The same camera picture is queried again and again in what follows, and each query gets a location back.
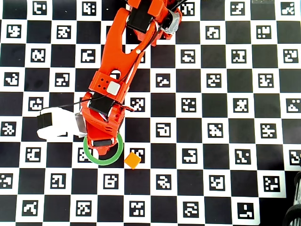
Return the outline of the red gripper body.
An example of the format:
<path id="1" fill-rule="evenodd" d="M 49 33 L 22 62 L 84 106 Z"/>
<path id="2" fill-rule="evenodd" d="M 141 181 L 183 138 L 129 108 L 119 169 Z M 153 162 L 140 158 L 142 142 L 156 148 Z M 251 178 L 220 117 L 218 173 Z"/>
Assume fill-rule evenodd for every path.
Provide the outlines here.
<path id="1" fill-rule="evenodd" d="M 125 106 L 105 95 L 87 92 L 81 100 L 81 114 L 87 129 L 87 144 L 112 147 L 117 143 L 117 134 L 125 117 L 125 111 L 134 108 Z"/>

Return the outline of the red gripper finger with black pad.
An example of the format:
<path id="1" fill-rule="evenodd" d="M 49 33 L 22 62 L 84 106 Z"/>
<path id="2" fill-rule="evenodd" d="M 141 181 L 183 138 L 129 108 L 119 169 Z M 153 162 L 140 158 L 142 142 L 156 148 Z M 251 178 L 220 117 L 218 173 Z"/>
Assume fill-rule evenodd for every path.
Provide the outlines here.
<path id="1" fill-rule="evenodd" d="M 99 156 L 105 156 L 110 149 L 112 148 L 111 145 L 107 146 L 91 146 L 90 149 L 92 150 L 92 155 L 96 157 L 97 155 Z"/>

